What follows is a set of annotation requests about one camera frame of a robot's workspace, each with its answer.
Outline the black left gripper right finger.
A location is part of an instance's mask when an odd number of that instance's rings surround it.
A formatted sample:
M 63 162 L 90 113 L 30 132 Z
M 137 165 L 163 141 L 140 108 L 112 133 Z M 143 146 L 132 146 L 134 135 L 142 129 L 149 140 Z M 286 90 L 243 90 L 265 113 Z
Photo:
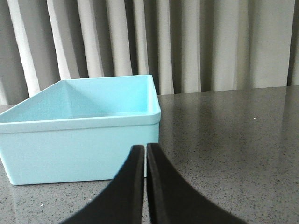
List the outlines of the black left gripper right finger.
M 147 195 L 153 224 L 243 224 L 197 192 L 157 143 L 147 145 Z

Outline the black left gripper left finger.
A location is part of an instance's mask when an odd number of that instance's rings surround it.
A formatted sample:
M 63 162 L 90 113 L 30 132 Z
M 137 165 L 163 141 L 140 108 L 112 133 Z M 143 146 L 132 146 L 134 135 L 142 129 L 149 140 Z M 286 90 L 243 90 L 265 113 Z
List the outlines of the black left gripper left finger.
M 132 146 L 115 178 L 64 224 L 140 224 L 144 193 L 144 146 Z

